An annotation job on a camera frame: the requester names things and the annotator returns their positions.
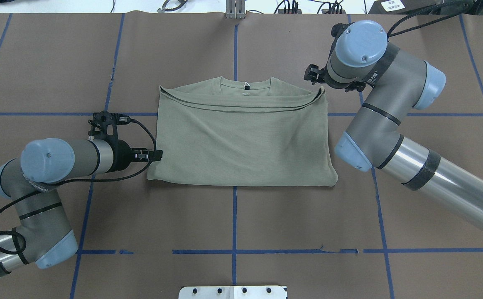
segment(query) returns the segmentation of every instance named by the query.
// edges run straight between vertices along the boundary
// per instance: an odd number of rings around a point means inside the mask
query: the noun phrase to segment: cloth
[[[147,179],[217,186],[333,186],[324,89],[223,77],[160,87]]]

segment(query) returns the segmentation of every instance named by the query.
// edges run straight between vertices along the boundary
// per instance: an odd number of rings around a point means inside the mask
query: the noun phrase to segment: gray robotic arm
[[[376,168],[422,191],[483,231],[483,180],[397,132],[411,108],[439,96],[444,74],[387,41],[374,21],[338,24],[326,68],[310,65],[304,79],[346,91],[373,90],[344,132],[336,154],[366,172]]]
[[[137,123],[146,130],[154,143],[153,150],[131,148],[118,139],[116,126],[128,123]],[[148,163],[131,176],[96,181],[130,178],[162,158],[162,151],[156,150],[150,132],[127,115],[94,113],[89,124],[89,140],[35,140],[27,144],[19,159],[0,167],[0,195],[17,199],[7,206],[15,206],[21,223],[12,232],[0,232],[0,277],[32,262],[45,269],[76,253],[77,241],[57,193],[58,186],[90,181],[72,178],[123,170],[131,162]]]

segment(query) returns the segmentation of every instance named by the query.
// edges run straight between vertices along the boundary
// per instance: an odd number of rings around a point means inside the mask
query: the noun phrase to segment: white floor
[[[114,12],[129,11],[157,12],[164,0],[115,0]],[[246,10],[258,10],[264,13],[273,13],[278,0],[246,0]],[[311,0],[298,0],[302,13],[316,13],[321,5]],[[365,0],[367,10],[374,0]],[[0,13],[108,13],[112,9],[112,0],[15,0],[0,4]],[[343,0],[342,6],[346,13],[363,14],[365,6],[363,0]],[[189,0],[185,7],[177,12],[203,13],[224,12],[226,0]]]

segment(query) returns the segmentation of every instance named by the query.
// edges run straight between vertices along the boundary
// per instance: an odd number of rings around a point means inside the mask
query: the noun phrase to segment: white label
[[[381,3],[386,12],[397,11],[406,8],[400,0],[389,0]]]

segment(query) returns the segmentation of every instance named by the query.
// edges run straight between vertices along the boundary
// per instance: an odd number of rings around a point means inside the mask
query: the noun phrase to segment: white bracket
[[[226,0],[227,19],[245,19],[245,0]]]
[[[286,286],[183,287],[179,299],[287,299]]]

